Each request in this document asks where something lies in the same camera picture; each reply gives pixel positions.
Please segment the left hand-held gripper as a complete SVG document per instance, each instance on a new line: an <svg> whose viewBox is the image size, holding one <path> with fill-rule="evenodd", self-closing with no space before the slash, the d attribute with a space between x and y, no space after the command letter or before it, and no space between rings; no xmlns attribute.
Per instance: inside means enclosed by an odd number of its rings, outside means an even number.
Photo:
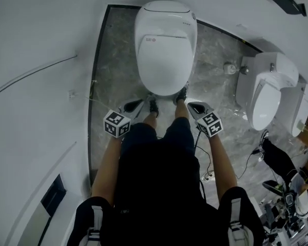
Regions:
<svg viewBox="0 0 308 246"><path fill-rule="evenodd" d="M144 100L132 98L122 102L116 110L109 110L103 119L104 131L114 138L124 136L130 131L144 104Z"/></svg>

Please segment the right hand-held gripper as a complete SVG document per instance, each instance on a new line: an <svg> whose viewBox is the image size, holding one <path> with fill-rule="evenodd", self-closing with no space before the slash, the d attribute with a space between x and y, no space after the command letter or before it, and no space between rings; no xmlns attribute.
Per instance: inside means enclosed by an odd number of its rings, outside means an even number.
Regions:
<svg viewBox="0 0 308 246"><path fill-rule="evenodd" d="M202 101L192 101L187 104L188 110L202 133L209 138L223 130L223 124L217 111Z"/></svg>

